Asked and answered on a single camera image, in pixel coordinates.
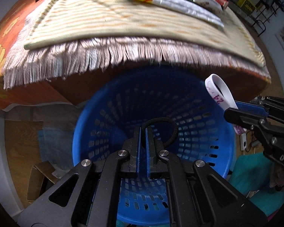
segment white power strip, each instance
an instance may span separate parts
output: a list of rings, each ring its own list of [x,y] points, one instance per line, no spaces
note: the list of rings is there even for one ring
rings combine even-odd
[[[246,149],[246,133],[240,135],[240,149],[244,151]]]

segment cardboard box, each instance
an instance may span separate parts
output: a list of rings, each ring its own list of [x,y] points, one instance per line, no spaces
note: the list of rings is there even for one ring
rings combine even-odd
[[[26,199],[33,202],[48,188],[59,181],[52,173],[55,168],[49,161],[41,162],[32,166],[27,188]]]

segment fringed blanket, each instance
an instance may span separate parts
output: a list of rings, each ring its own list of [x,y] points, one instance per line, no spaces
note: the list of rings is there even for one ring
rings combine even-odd
[[[129,60],[241,68],[269,78],[236,15],[228,8],[218,16],[224,28],[133,0],[45,0],[9,51],[5,88]]]

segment blue plastic basket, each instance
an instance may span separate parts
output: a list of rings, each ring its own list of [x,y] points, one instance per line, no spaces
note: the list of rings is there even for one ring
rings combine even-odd
[[[167,150],[182,160],[203,159],[226,177],[235,142],[232,125],[224,120],[203,81],[171,67],[127,72],[91,98],[74,132],[74,165],[87,158],[105,159],[133,136],[135,125],[156,117],[171,117],[179,126],[178,139]],[[172,134],[168,124],[152,128],[156,139],[166,141]],[[165,181],[147,178],[145,163],[140,164],[139,178],[122,179],[117,218],[137,225],[169,223]]]

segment silver bolt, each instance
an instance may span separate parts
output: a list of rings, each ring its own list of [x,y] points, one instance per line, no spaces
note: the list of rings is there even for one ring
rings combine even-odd
[[[161,151],[159,152],[159,154],[160,154],[161,156],[167,156],[167,155],[169,154],[169,152],[168,152],[167,150],[163,149],[163,150],[161,150]]]
[[[276,145],[277,142],[278,142],[278,139],[274,136],[274,137],[271,139],[271,144],[272,144],[272,145]]]
[[[121,150],[118,151],[118,155],[119,156],[125,156],[125,155],[127,155],[127,151],[124,150],[124,149],[121,149]]]
[[[91,161],[89,159],[84,159],[81,161],[81,165],[83,166],[89,166],[91,164]]]
[[[196,166],[197,167],[203,167],[203,166],[205,166],[205,162],[203,160],[197,160],[196,161]]]

